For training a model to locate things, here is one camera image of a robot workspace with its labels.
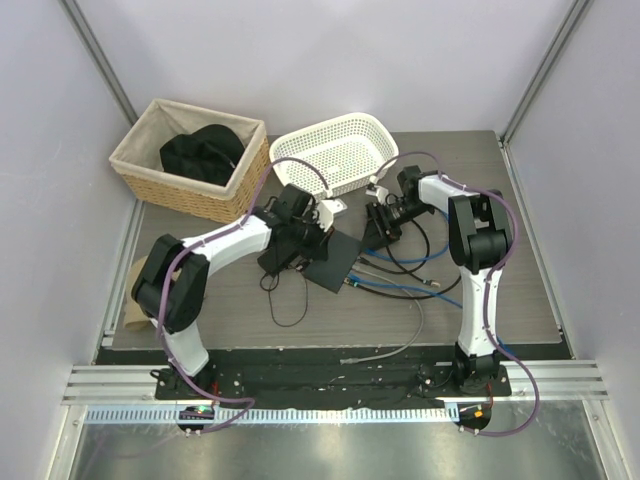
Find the white plastic basket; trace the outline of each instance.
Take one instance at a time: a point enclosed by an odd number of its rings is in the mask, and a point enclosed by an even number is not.
[[[350,113],[283,135],[269,149],[272,162],[296,157],[318,168],[334,196],[365,187],[380,165],[397,154],[398,146],[391,134],[366,113]],[[380,172],[379,178],[393,163]],[[274,170],[283,185],[292,183],[317,200],[324,198],[322,182],[304,165],[282,162]]]

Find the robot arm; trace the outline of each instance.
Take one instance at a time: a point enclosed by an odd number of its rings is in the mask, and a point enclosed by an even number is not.
[[[171,235],[160,237],[134,284],[133,299],[157,326],[155,319],[169,265],[186,247],[202,244],[178,265],[179,275],[170,286],[163,323],[172,362],[196,381],[209,362],[196,323],[208,277],[251,253],[265,252],[258,263],[270,275],[276,275],[297,257],[309,263],[328,260],[334,216],[345,208],[344,204],[327,199],[318,205],[314,202],[309,208],[312,196],[293,185],[286,186],[280,197],[272,200],[269,207],[256,208],[244,222],[237,220],[215,230],[217,234],[229,233],[211,242],[206,239],[214,232],[182,240]],[[207,387],[206,372],[202,377],[202,384]]]
[[[501,271],[487,275],[504,258],[512,243],[511,229],[504,208],[492,198],[457,189],[437,172],[422,173],[406,167],[398,174],[403,196],[392,205],[367,206],[365,247],[378,249],[397,241],[401,225],[435,209],[449,217],[451,257],[460,269],[463,289],[462,327],[456,342],[454,372],[461,387],[485,384],[495,378],[499,361],[485,332],[483,320],[485,289],[490,288],[487,317],[495,334],[498,283]],[[368,194],[380,199],[385,189],[368,187]]]

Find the blue cable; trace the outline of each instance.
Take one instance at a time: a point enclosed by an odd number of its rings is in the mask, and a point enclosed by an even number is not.
[[[449,223],[449,215],[447,215],[446,213],[444,213],[442,210],[438,210],[442,216],[444,217],[444,219],[446,220],[447,224]],[[440,250],[439,252],[434,253],[433,255],[429,255],[428,257],[423,257],[423,258],[415,258],[415,259],[398,259],[398,263],[420,263],[420,262],[428,262],[429,260],[433,260],[435,258],[441,257],[442,255],[444,255],[445,253],[447,253],[447,250],[449,250],[449,242],[447,242],[447,244],[444,246],[444,248],[442,250]],[[387,257],[386,255],[382,255],[381,253],[376,252],[375,250],[371,250],[370,248],[365,249],[365,253],[367,255],[371,255],[372,257],[376,257],[379,258],[380,260],[386,260],[387,262],[392,262],[393,260],[389,257]]]
[[[500,337],[496,335],[496,338],[498,339],[498,345],[500,345],[500,347],[502,347],[502,349],[505,352],[507,352],[511,356],[514,356],[514,357],[516,356],[515,353],[513,353],[513,351],[504,344],[504,342],[500,339]]]
[[[367,285],[367,286],[370,286],[370,287],[397,288],[397,289],[404,289],[404,290],[412,290],[414,292],[426,293],[427,295],[433,295],[434,297],[440,298],[440,299],[444,300],[445,302],[449,302],[451,305],[455,305],[458,308],[462,308],[462,304],[456,302],[451,297],[448,297],[448,296],[443,295],[443,294],[438,293],[438,292],[432,292],[431,290],[426,290],[424,288],[413,287],[411,285],[393,285],[393,284],[390,284],[390,283],[371,282],[369,280],[363,280],[362,278],[358,277],[357,275],[354,275],[353,273],[349,274],[349,279],[352,280],[353,282],[355,282],[356,284],[357,283],[361,283],[362,285]],[[515,356],[514,353],[511,351],[511,349],[509,347],[507,347],[504,344],[504,342],[500,339],[500,337],[498,337],[496,335],[496,338],[498,339],[498,344],[502,347],[502,349],[504,351],[506,351],[510,355]]]

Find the gray table surface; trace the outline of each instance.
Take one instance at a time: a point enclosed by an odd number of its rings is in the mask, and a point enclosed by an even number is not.
[[[515,194],[500,153],[495,134],[490,131],[443,133],[396,133],[400,152],[427,150],[438,155],[452,178],[469,185],[495,188],[517,206]],[[427,157],[415,156],[399,161],[390,169],[382,185],[399,192],[395,179],[400,168],[417,164],[423,170],[433,168]],[[281,184],[271,175],[261,194],[260,203],[278,194]],[[370,201],[364,191],[341,197],[348,212],[336,221],[336,228],[360,238],[364,231],[364,205]],[[427,230],[432,251],[446,243],[443,218],[425,214],[419,223]],[[146,205],[134,258],[146,255],[154,241],[165,233],[177,238],[200,235],[218,224]],[[560,335],[524,227],[521,243],[505,268],[498,294],[497,330],[506,343],[559,342]],[[416,258],[425,253],[424,242],[411,225],[403,229],[400,242],[392,247],[398,257]],[[386,299],[351,287],[333,294],[309,283],[309,311],[293,328],[281,328],[271,321],[267,294],[258,281],[262,270],[257,255],[249,255],[216,273],[207,284],[206,298],[198,325],[207,348],[331,347],[378,346],[404,344],[415,332],[419,313],[413,302]],[[448,285],[458,275],[449,255],[428,262],[418,274]],[[403,278],[409,283],[411,279]],[[462,288],[450,296],[462,300]],[[304,309],[304,282],[293,271],[284,272],[280,286],[273,292],[276,317],[281,323],[295,321]],[[453,343],[459,333],[461,310],[444,301],[424,300],[427,321],[417,344]],[[159,348],[153,329],[140,332],[125,330],[121,322],[116,329],[114,349]]]

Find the black bag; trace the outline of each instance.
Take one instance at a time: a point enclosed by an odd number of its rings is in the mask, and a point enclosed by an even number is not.
[[[244,146],[229,127],[207,125],[191,135],[177,135],[160,149],[167,173],[225,186]]]

